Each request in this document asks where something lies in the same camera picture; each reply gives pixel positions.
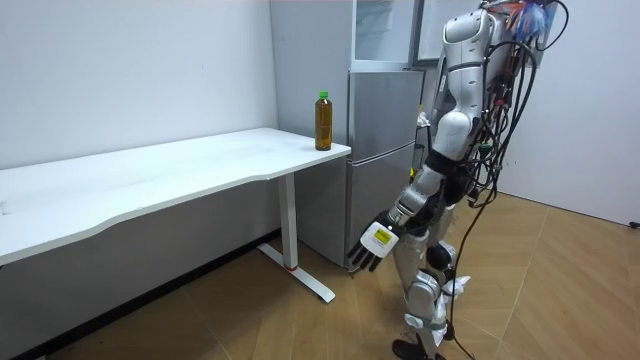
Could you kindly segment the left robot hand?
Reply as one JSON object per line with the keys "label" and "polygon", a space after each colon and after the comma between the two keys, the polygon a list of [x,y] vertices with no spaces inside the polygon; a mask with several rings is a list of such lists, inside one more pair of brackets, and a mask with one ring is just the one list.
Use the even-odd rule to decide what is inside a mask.
{"label": "left robot hand", "polygon": [[401,228],[389,219],[388,212],[379,213],[347,253],[348,263],[360,270],[375,271],[398,243],[400,235]]}

